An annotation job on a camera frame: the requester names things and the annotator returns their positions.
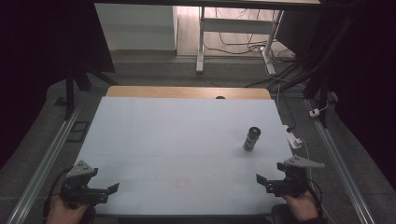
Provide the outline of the wooden table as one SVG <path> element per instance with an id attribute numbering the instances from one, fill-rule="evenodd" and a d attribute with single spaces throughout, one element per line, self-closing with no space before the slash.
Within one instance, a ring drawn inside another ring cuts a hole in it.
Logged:
<path id="1" fill-rule="evenodd" d="M 213 87 L 112 86 L 106 97 L 270 100 L 267 89 Z"/>

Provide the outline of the person's left hand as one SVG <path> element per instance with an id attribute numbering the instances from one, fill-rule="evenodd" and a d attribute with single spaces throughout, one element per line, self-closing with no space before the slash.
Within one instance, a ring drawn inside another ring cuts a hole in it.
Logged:
<path id="1" fill-rule="evenodd" d="M 76 209 L 70 208 L 59 196 L 50 200 L 49 214 L 45 224 L 79 224 L 89 206 L 80 205 Z"/>

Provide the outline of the black can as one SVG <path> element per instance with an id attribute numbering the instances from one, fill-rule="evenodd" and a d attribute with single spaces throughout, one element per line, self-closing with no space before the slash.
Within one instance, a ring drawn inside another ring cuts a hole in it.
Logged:
<path id="1" fill-rule="evenodd" d="M 244 142 L 243 149 L 252 151 L 261 136 L 261 129 L 258 127 L 250 127 L 247 132 L 247 138 Z"/>

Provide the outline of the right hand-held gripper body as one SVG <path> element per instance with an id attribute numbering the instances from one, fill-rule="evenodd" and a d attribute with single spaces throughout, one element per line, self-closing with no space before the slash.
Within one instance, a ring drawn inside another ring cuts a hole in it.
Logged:
<path id="1" fill-rule="evenodd" d="M 307 168 L 324 168 L 324 163 L 293 156 L 279 162 L 276 168 L 285 173 L 285 178 L 274 185 L 275 196 L 289 195 L 294 198 L 308 191 Z"/>

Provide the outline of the black stand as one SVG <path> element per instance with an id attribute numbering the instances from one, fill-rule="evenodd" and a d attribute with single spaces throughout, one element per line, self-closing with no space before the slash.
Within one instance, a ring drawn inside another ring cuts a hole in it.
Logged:
<path id="1" fill-rule="evenodd" d="M 316 66 L 307 71 L 304 75 L 292 79 L 289 83 L 281 86 L 279 89 L 280 92 L 286 91 L 308 79 L 308 83 L 303 90 L 303 97 L 305 99 L 311 99 L 319 93 L 318 119 L 324 127 L 327 127 L 326 109 L 328 106 L 328 81 L 330 77 L 329 69 L 331 67 L 331 60 L 355 19 L 355 13 L 345 13 L 342 16 L 340 23 L 332 31 L 330 41 L 326 45 L 326 49 L 319 61 L 316 63 Z"/>
<path id="2" fill-rule="evenodd" d="M 66 96 L 65 100 L 61 101 L 61 105 L 66 106 L 64 120 L 69 120 L 72 114 L 75 112 L 75 89 L 74 86 L 77 85 L 81 91 L 89 91 L 92 88 L 92 84 L 88 78 L 88 74 L 92 74 L 98 77 L 110 86 L 117 86 L 118 82 L 104 72 L 99 71 L 93 66 L 87 63 L 73 63 L 69 71 L 66 74 L 65 85 L 66 85 Z"/>

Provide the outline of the white table mat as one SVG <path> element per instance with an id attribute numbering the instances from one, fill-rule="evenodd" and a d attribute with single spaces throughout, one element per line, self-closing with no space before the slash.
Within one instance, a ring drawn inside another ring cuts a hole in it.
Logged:
<path id="1" fill-rule="evenodd" d="M 248 129 L 261 136 L 243 149 Z M 271 100 L 105 97 L 78 156 L 93 188 L 120 184 L 101 215 L 262 215 L 279 199 L 256 175 L 281 179 L 292 155 Z"/>

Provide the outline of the white desk frame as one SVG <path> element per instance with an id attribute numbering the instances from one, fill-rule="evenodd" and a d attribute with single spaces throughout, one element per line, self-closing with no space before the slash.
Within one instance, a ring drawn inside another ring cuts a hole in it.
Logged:
<path id="1" fill-rule="evenodd" d="M 268 35 L 268 39 L 264 47 L 260 47 L 261 55 L 265 62 L 265 68 L 270 76 L 276 74 L 276 70 L 271 62 L 269 53 L 275 39 L 276 31 L 283 11 L 276 10 L 274 18 L 271 21 L 251 21 L 238 19 L 215 19 L 205 16 L 205 8 L 201 7 L 199 17 L 199 43 L 197 50 L 196 73 L 202 74 L 204 71 L 204 37 L 205 32 L 215 33 L 235 33 L 235 34 L 254 34 Z"/>

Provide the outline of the metal rail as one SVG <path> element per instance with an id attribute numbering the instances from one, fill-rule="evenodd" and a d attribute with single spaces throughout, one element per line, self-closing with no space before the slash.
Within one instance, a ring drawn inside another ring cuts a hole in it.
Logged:
<path id="1" fill-rule="evenodd" d="M 32 178 L 27 184 L 6 224 L 23 224 L 24 220 L 27 218 L 39 191 L 49 176 L 51 167 L 55 163 L 64 145 L 67 135 L 70 133 L 71 128 L 81 111 L 81 108 L 82 103 L 79 102 L 75 107 L 75 110 L 71 113 L 70 117 L 63 122 L 59 132 L 56 133 L 54 139 L 50 143 L 43 159 L 35 169 Z"/>
<path id="2" fill-rule="evenodd" d="M 304 140 L 306 156 L 326 164 L 309 174 L 321 187 L 324 215 L 331 224 L 376 224 L 330 130 L 317 118 L 308 116 L 308 121 L 313 132 Z"/>

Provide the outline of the person's right hand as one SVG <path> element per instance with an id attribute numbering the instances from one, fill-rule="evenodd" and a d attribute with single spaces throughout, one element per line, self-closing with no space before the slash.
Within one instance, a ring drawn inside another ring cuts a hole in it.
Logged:
<path id="1" fill-rule="evenodd" d="M 291 213 L 299 222 L 308 221 L 318 217 L 318 209 L 315 200 L 309 191 L 306 191 L 298 198 L 289 195 L 282 195 Z"/>

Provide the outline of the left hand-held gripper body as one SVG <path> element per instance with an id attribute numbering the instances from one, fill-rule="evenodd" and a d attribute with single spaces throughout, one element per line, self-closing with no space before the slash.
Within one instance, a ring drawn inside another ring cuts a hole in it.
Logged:
<path id="1" fill-rule="evenodd" d="M 60 197 L 70 208 L 77 208 L 81 204 L 92 206 L 99 204 L 95 201 L 95 196 L 100 192 L 107 192 L 107 190 L 88 187 L 88 183 L 97 173 L 97 168 L 91 168 L 85 161 L 79 161 L 66 174 L 61 186 Z"/>

